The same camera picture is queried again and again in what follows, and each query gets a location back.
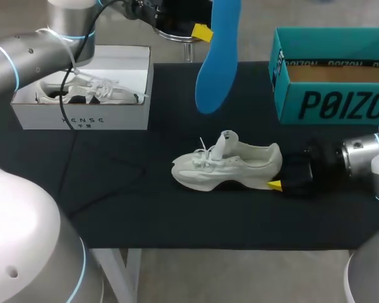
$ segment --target shoe sole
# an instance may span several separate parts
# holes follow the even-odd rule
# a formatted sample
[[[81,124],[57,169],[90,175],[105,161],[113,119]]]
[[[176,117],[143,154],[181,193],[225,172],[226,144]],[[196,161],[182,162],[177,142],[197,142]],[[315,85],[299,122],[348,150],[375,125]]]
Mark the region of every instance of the shoe sole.
[[[242,178],[242,179],[227,179],[227,180],[221,180],[221,181],[209,181],[209,182],[204,182],[202,185],[201,184],[191,184],[187,182],[183,182],[175,178],[175,180],[180,183],[181,185],[194,189],[195,191],[213,191],[218,185],[222,184],[223,182],[226,181],[236,181],[238,183],[241,183],[242,185],[252,188],[252,189],[259,189],[259,190],[264,190],[264,191],[271,191],[272,188],[268,186],[269,181],[262,181],[258,178]]]

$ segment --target black tablecloth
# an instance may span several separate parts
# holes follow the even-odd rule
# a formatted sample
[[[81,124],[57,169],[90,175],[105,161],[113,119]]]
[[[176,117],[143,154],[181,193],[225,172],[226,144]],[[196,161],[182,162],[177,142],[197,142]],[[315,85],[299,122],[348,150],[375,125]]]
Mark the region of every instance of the black tablecloth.
[[[194,101],[199,68],[155,65],[148,131],[22,131],[4,97],[0,166],[48,190],[92,248],[355,249],[379,229],[378,203],[357,186],[306,201],[177,184],[171,162],[199,148],[200,136],[210,146],[226,129],[252,145],[277,142],[285,154],[319,134],[340,140],[376,131],[280,125],[265,62],[241,63],[225,104],[203,116]]]

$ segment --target shoebox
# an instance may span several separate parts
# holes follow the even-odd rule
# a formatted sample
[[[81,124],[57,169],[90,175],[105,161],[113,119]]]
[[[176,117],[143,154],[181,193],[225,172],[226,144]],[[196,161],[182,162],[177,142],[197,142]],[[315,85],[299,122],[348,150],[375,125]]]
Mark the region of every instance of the shoebox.
[[[91,63],[80,71],[110,80],[148,97],[139,97],[137,104],[65,104],[64,109],[75,129],[147,129],[153,83],[153,63],[149,47],[97,45]],[[65,72],[43,78],[59,82]],[[37,82],[14,94],[11,106],[23,129],[69,129],[63,119],[59,102],[37,102]]]
[[[269,74],[283,124],[379,124],[379,28],[277,28]]]

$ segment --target black cable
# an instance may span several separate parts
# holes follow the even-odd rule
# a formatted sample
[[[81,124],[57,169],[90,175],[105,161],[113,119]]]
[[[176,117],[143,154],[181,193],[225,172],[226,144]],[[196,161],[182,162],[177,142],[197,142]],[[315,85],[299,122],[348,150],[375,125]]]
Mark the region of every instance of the black cable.
[[[70,166],[70,163],[71,163],[71,158],[73,156],[73,152],[75,150],[75,145],[76,145],[76,141],[77,141],[78,132],[73,131],[72,133],[73,133],[73,140],[71,142],[71,147],[70,147],[70,151],[69,151],[69,154],[68,154],[68,159],[66,161],[66,165],[64,166],[64,169],[63,169],[63,172],[62,172],[61,183],[59,185],[59,189],[57,190],[57,197],[58,198],[60,198],[60,196],[61,196],[61,193],[62,193],[62,190],[63,190],[63,186],[64,186],[64,182],[66,180],[66,174],[68,173],[69,166]]]
[[[94,146],[92,146],[91,144],[88,144],[88,143],[84,143],[83,146],[87,149],[87,150],[91,150],[92,153],[94,154],[99,154],[99,151],[98,149],[96,149]],[[82,205],[81,207],[77,208],[76,210],[73,210],[71,213],[69,213],[68,217],[73,220],[75,218],[75,216],[77,216],[78,214],[82,213],[83,211],[86,211],[88,210],[89,208],[91,208],[92,206],[96,205],[97,203],[105,200],[105,199],[108,199],[108,198],[111,198],[111,197],[114,197],[114,196],[117,196],[118,194],[128,194],[128,193],[133,193],[134,191],[130,192],[128,189],[129,189],[129,186],[132,185],[132,184],[136,184],[143,176],[146,175],[147,171],[146,171],[146,168],[140,166],[139,164],[137,163],[133,163],[133,162],[129,162],[129,161],[126,161],[126,160],[121,160],[121,159],[118,159],[116,157],[113,157],[112,155],[108,154],[107,155],[108,158],[120,165],[126,165],[126,166],[130,166],[132,168],[136,168],[136,169],[139,169],[139,173],[134,177],[132,178],[132,180],[130,180],[127,184],[123,184],[122,186],[119,186],[117,189],[113,190],[112,192],[110,193],[107,193],[107,194],[103,194],[102,196],[98,197],[98,198],[95,198],[94,200],[91,200],[89,201],[88,203],[85,203],[84,205]]]
[[[83,42],[80,44],[79,48],[76,51],[76,54],[75,54],[75,61],[76,62],[78,61],[78,58],[80,57],[81,53],[83,52],[84,46],[86,45],[86,43],[88,41],[88,38],[90,37],[90,34],[93,32],[93,29],[94,29],[94,26],[95,26],[95,22],[97,22],[97,19],[99,18],[99,16],[102,14],[102,12],[108,6],[110,6],[110,5],[112,5],[112,4],[116,3],[116,2],[124,2],[124,0],[112,0],[112,1],[108,2],[107,4],[103,5],[103,7],[94,16],[94,19],[91,22],[90,27],[88,28],[87,34],[85,35]],[[63,119],[66,121],[66,124],[69,126],[69,128],[73,131],[75,129],[71,125],[71,123],[70,123],[70,121],[68,119],[68,116],[66,115],[66,113],[64,111],[64,106],[63,106],[63,90],[64,90],[64,86],[66,85],[66,80],[68,79],[68,76],[70,75],[70,72],[71,72],[72,69],[73,69],[73,64],[70,63],[70,67],[69,67],[68,71],[66,72],[66,75],[64,76],[62,84],[61,84],[61,89],[60,89],[60,94],[59,94],[59,106],[61,108]]]

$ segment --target white shoebox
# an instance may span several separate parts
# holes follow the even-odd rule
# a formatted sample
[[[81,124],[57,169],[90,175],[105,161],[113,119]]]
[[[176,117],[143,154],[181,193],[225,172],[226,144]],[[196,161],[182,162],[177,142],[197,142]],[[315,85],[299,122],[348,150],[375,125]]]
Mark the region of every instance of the white shoebox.
[[[65,104],[64,110],[75,129],[147,129],[153,84],[149,47],[97,45],[92,62],[82,66],[80,71],[118,80],[120,85],[148,97],[139,97],[138,104]],[[62,71],[43,80],[61,84],[64,75]],[[11,101],[23,129],[69,129],[59,104],[39,104],[35,100],[36,87],[35,82],[22,88]]]

